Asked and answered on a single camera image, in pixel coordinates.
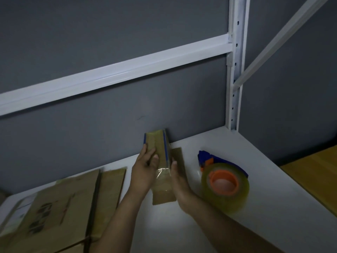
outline tape roll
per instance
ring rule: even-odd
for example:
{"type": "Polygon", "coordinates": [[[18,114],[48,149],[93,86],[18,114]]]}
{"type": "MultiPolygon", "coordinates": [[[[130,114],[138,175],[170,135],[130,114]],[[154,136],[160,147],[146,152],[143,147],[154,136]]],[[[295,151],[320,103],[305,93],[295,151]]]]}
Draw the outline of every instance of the tape roll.
{"type": "Polygon", "coordinates": [[[201,185],[203,198],[226,214],[242,208],[249,193],[245,174],[228,163],[207,166],[201,177],[201,185]]]}

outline left hand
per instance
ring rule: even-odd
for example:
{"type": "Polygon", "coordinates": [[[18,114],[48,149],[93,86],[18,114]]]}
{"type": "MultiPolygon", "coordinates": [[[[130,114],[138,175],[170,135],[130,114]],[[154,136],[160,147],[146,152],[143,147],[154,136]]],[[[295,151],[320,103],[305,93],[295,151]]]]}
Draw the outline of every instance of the left hand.
{"type": "Polygon", "coordinates": [[[129,192],[144,199],[156,179],[156,170],[159,164],[158,155],[154,155],[150,164],[147,162],[156,151],[155,148],[146,153],[147,145],[144,144],[137,160],[132,167],[129,192]]]}

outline hand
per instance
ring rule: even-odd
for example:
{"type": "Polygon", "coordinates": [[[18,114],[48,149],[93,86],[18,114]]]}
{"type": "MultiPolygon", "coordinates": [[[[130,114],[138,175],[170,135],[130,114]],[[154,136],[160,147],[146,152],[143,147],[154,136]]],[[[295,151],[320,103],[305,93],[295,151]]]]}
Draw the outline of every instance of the hand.
{"type": "Polygon", "coordinates": [[[171,180],[173,193],[175,194],[180,208],[188,212],[189,200],[195,196],[195,193],[188,185],[186,174],[181,174],[178,170],[177,161],[172,158],[171,180]]]}
{"type": "Polygon", "coordinates": [[[131,182],[129,192],[139,196],[142,200],[150,190],[154,180],[156,179],[156,170],[159,164],[159,157],[156,154],[150,164],[147,162],[156,151],[155,148],[146,153],[147,145],[144,144],[137,160],[132,167],[131,182]]]}

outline right hand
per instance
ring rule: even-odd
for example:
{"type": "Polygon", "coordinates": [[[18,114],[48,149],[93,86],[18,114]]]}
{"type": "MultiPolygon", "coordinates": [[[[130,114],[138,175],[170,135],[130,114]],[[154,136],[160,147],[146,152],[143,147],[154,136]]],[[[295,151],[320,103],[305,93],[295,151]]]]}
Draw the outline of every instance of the right hand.
{"type": "Polygon", "coordinates": [[[189,200],[195,196],[195,194],[188,185],[186,175],[179,172],[177,161],[174,159],[172,159],[171,164],[171,178],[173,193],[177,198],[180,208],[187,213],[189,200]]]}

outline wooden surface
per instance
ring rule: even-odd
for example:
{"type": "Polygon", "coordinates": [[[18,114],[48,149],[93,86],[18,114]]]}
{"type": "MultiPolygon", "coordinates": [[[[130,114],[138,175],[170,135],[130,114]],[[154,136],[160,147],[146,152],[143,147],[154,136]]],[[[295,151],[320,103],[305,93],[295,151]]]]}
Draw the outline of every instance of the wooden surface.
{"type": "MultiPolygon", "coordinates": [[[[188,181],[197,193],[201,188],[199,150],[242,167],[249,174],[250,191],[246,205],[231,217],[284,252],[337,252],[337,218],[238,132],[220,127],[174,142],[171,147],[182,148],[188,181]]],[[[99,167],[127,167],[121,198],[128,190],[136,158],[134,155],[99,167]]],[[[8,197],[0,207],[0,223],[18,200],[54,184],[8,197]]],[[[176,201],[153,206],[150,191],[138,213],[131,252],[215,250],[176,201]]]]}
{"type": "Polygon", "coordinates": [[[337,146],[281,167],[337,216],[337,146]]]}

